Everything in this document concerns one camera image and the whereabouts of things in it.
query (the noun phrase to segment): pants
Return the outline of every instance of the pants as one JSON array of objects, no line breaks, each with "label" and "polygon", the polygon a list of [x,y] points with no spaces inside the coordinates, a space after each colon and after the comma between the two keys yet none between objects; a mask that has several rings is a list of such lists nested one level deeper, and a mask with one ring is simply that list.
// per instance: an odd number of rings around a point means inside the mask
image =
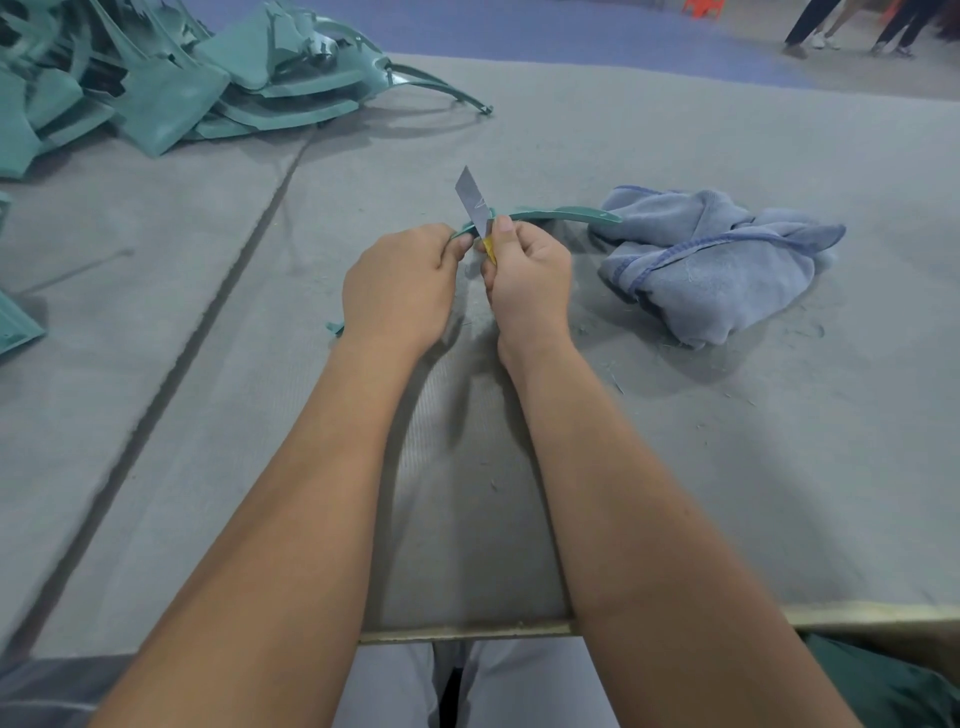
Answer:
[{"label": "pants", "polygon": [[[430,644],[357,649],[333,728],[437,728]],[[446,676],[436,684],[442,689]],[[580,638],[473,643],[460,686],[458,728],[617,728]]]},{"label": "pants", "polygon": [[[131,659],[0,665],[0,728],[83,728]],[[459,728],[617,728],[580,638],[470,643],[461,662]],[[452,667],[429,643],[359,647],[334,728],[437,728]]]},{"label": "pants", "polygon": [[797,18],[797,23],[786,37],[787,45],[800,45],[820,25],[833,9],[840,4],[840,0],[810,0],[804,11]]},{"label": "pants", "polygon": [[944,0],[906,0],[887,24],[887,27],[883,29],[883,33],[876,39],[876,42],[889,43],[897,33],[903,30],[903,26],[909,23],[909,27],[898,45],[901,48],[913,45],[913,41],[917,39],[920,31],[930,22],[930,18],[937,14],[943,4]]}]

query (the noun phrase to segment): blue towel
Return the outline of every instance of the blue towel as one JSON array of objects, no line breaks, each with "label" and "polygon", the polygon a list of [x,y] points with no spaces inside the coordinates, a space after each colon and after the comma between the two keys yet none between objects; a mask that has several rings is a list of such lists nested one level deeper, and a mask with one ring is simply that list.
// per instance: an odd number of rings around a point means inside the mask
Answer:
[{"label": "blue towel", "polygon": [[601,207],[623,218],[590,226],[617,245],[600,266],[601,278],[694,349],[723,344],[789,306],[832,264],[829,249],[847,231],[793,209],[768,207],[754,216],[712,189],[625,184]]}]

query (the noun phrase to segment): forearm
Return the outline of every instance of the forearm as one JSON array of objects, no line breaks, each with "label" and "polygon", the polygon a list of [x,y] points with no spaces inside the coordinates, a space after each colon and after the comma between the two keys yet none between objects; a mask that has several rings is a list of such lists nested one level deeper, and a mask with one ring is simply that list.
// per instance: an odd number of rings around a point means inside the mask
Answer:
[{"label": "forearm", "polygon": [[360,631],[383,451],[409,376],[403,357],[368,346],[345,338],[334,349],[94,728],[329,724]]},{"label": "forearm", "polygon": [[567,587],[621,725],[855,725],[572,344],[520,361]]}]

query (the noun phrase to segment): blue floor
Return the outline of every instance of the blue floor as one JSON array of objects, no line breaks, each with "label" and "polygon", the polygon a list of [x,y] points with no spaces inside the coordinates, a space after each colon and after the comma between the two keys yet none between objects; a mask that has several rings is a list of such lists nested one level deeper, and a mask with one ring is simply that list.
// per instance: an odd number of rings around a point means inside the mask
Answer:
[{"label": "blue floor", "polygon": [[[491,61],[617,65],[724,81],[810,88],[789,62],[710,20],[640,0],[295,0],[346,22],[388,52]],[[222,28],[256,0],[186,0]]]}]

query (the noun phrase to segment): black pants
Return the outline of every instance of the black pants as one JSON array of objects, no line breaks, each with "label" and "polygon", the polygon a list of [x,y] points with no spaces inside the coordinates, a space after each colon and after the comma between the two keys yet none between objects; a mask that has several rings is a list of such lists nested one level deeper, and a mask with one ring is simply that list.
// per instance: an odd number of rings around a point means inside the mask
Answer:
[{"label": "black pants", "polygon": [[824,22],[838,5],[840,5],[840,0],[810,0],[804,11],[800,13],[800,17],[797,18],[797,24],[793,26],[790,35],[786,37],[786,44],[798,45],[803,43],[806,37],[813,33],[814,29]]},{"label": "black pants", "polygon": [[900,6],[897,14],[894,15],[893,20],[883,29],[883,33],[876,39],[876,42],[889,43],[897,33],[903,30],[903,26],[909,23],[910,26],[906,29],[906,33],[903,34],[898,45],[901,48],[913,45],[913,41],[924,29],[924,25],[930,22],[930,18],[937,14],[943,4],[944,0],[906,0]]}]

